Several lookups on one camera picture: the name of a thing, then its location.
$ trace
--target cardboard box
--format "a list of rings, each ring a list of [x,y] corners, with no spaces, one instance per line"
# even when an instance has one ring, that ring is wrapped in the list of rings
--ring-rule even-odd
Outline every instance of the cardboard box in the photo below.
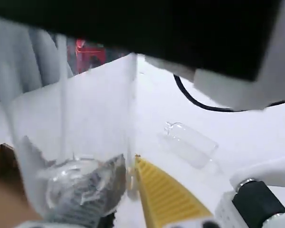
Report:
[[[0,228],[13,228],[40,216],[30,207],[25,196],[14,150],[0,145]]]

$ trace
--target metal ring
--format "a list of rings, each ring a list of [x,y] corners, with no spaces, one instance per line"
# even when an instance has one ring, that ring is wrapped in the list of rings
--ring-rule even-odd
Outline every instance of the metal ring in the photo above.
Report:
[[[249,183],[249,182],[253,182],[253,181],[256,181],[256,179],[249,178],[249,179],[246,179],[246,180],[240,182],[240,183],[238,184],[238,186],[236,187],[236,192],[238,192],[239,189],[242,188],[245,184],[247,184],[247,183]]]

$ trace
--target transparent container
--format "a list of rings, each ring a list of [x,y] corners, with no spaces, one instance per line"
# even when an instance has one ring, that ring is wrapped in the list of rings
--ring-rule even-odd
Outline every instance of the transparent container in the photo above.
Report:
[[[0,19],[0,143],[41,217],[114,211],[134,157],[135,77],[135,54]]]
[[[197,169],[204,168],[218,148],[216,142],[182,123],[166,122],[165,131],[168,150]]]

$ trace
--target black cylinder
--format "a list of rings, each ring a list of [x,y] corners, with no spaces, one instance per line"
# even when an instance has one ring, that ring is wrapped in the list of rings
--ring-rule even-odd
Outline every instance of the black cylinder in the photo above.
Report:
[[[232,202],[249,228],[261,228],[267,219],[285,213],[285,207],[262,181],[243,185]]]

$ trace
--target red object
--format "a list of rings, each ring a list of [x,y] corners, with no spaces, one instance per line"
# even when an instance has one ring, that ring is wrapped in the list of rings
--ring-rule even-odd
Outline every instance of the red object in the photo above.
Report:
[[[103,47],[84,47],[84,40],[76,41],[76,60],[79,73],[88,70],[90,59],[96,56],[101,64],[105,63],[105,49]]]

